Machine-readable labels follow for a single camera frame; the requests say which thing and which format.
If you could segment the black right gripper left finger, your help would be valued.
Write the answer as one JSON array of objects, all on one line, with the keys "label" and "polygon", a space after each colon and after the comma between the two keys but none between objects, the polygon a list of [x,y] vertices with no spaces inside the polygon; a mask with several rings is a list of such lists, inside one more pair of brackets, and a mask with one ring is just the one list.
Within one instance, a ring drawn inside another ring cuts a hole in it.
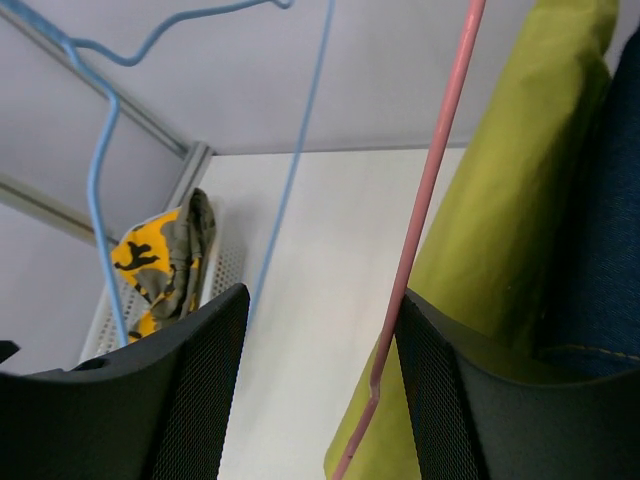
[{"label": "black right gripper left finger", "polygon": [[5,479],[214,479],[247,328],[236,284],[64,371],[1,377]]}]

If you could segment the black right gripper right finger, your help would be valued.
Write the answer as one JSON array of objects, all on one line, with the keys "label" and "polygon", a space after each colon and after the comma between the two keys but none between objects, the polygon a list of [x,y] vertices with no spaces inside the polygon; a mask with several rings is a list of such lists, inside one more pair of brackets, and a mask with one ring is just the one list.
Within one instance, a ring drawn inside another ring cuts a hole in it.
[{"label": "black right gripper right finger", "polygon": [[414,292],[395,340],[425,479],[635,479],[639,375],[591,379],[518,354]]}]

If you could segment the dark blue denim trousers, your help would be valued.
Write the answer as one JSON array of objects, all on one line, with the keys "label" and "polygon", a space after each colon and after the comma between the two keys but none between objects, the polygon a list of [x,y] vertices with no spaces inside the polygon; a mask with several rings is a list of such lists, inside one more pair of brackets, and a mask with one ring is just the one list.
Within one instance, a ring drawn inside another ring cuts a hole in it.
[{"label": "dark blue denim trousers", "polygon": [[577,171],[537,356],[589,377],[639,367],[639,35]]}]

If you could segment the yellow grey camouflage trousers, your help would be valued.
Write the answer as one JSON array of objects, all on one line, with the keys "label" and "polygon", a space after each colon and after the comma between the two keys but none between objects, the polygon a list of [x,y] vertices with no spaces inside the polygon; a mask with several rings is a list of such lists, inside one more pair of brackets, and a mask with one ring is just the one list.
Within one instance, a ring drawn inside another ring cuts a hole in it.
[{"label": "yellow grey camouflage trousers", "polygon": [[133,227],[114,248],[115,271],[148,303],[128,329],[131,342],[197,309],[216,230],[211,202],[196,188],[180,207]]}]

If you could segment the lime green trousers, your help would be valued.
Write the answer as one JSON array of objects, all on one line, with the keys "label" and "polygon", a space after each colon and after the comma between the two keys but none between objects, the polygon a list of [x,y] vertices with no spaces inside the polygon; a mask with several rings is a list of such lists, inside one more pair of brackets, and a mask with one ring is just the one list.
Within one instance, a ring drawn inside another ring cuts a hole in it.
[{"label": "lime green trousers", "polygon": [[[618,12],[615,1],[533,5],[434,219],[426,217],[405,290],[532,359],[571,180],[611,81],[604,56]],[[378,340],[327,450],[330,479],[367,403]],[[425,479],[395,329],[378,407],[341,479]]]}]

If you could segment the pink wire hanger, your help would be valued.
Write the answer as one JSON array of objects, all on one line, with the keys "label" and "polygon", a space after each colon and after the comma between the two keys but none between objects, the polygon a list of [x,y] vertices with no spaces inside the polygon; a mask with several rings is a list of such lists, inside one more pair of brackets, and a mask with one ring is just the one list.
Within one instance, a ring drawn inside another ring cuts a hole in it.
[{"label": "pink wire hanger", "polygon": [[441,102],[432,143],[428,149],[423,173],[412,209],[406,238],[391,290],[384,323],[379,335],[378,347],[369,376],[369,396],[359,421],[351,434],[335,471],[334,479],[344,477],[361,441],[371,423],[381,397],[381,379],[390,351],[399,309],[408,285],[409,276],[420,243],[437,175],[447,147],[447,142],[459,104],[476,37],[485,8],[485,0],[472,0],[465,16],[463,28]]}]

